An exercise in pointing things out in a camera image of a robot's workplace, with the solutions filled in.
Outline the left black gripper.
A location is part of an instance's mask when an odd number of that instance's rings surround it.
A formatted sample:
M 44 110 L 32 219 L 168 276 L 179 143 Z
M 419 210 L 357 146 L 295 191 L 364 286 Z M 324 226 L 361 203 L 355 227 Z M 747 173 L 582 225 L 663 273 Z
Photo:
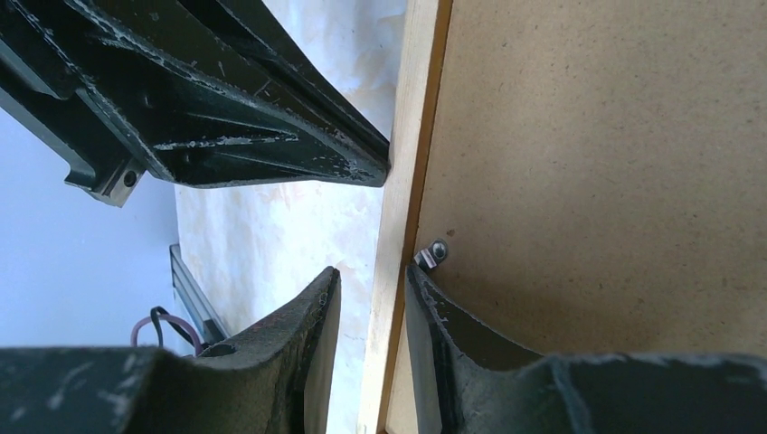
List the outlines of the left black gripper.
M 388 140 L 262 1 L 4 1 L 1 108 L 121 207 L 145 172 L 196 188 L 379 187 Z

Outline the wooden picture frame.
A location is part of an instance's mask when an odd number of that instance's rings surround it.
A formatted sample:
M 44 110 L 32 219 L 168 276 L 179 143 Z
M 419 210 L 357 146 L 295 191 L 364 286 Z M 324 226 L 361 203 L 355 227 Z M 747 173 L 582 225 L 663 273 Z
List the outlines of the wooden picture frame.
M 390 144 L 391 171 L 374 262 L 358 433 L 384 433 L 404 322 L 403 270 L 415 250 L 450 1 L 407 4 Z

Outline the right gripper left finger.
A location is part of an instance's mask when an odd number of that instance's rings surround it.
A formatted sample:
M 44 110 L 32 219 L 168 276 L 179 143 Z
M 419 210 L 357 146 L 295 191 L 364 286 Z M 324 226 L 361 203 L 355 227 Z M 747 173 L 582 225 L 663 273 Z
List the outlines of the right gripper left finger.
M 4 433 L 323 433 L 341 310 L 321 271 L 196 357 L 154 346 L 1 352 Z

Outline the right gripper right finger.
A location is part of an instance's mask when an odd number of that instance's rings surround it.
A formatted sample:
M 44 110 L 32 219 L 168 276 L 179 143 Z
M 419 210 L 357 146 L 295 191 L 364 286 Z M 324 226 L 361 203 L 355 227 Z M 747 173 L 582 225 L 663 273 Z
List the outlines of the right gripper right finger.
M 746 354 L 541 355 L 415 265 L 405 314 L 420 433 L 763 433 L 766 362 Z

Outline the brown backing board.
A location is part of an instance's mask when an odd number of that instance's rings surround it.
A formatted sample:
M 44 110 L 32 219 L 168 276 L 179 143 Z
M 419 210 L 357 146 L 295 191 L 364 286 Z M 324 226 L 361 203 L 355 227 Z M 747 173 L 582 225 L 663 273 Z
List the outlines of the brown backing board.
M 442 1 L 416 239 L 538 353 L 766 354 L 766 4 Z

